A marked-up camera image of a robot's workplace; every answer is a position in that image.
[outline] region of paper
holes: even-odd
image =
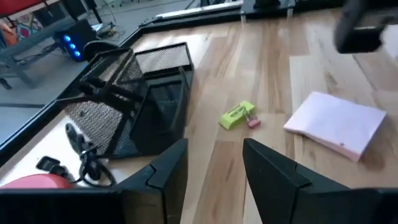
[[[307,137],[358,162],[386,112],[312,92],[284,129]]]

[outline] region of wooden floor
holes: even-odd
[[[189,178],[182,222],[261,223],[248,186],[242,141],[254,138],[349,187],[398,187],[398,68],[381,50],[340,55],[333,46],[338,11],[232,22],[149,34],[134,50],[187,42],[196,66],[188,114]],[[388,115],[359,163],[282,127],[311,91]],[[220,116],[242,100],[263,125],[225,131]]]

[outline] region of eraser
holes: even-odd
[[[220,125],[227,130],[234,128],[239,122],[246,120],[245,113],[253,113],[255,106],[247,101],[235,106],[229,112],[222,115]]]

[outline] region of white floor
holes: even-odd
[[[140,2],[130,2],[125,0],[122,7],[102,6],[99,14],[103,22],[115,22],[120,31],[124,33],[113,37],[112,41],[120,43],[131,32],[138,28],[145,19],[155,15],[183,10],[195,7],[196,2],[192,0],[143,0]],[[96,24],[95,16],[89,16],[90,24]],[[52,40],[46,40],[37,48],[26,52],[27,55],[38,52],[42,47],[50,44]],[[27,88],[19,79],[8,79],[12,86],[11,90],[5,90],[0,86],[0,103],[33,103],[47,104],[54,100],[65,87],[79,74],[86,66],[85,62],[76,63],[62,55],[60,52],[42,58],[27,71],[28,76],[36,84],[35,89]],[[0,143],[5,141],[10,135],[17,131],[39,109],[27,108],[4,108],[0,107]]]

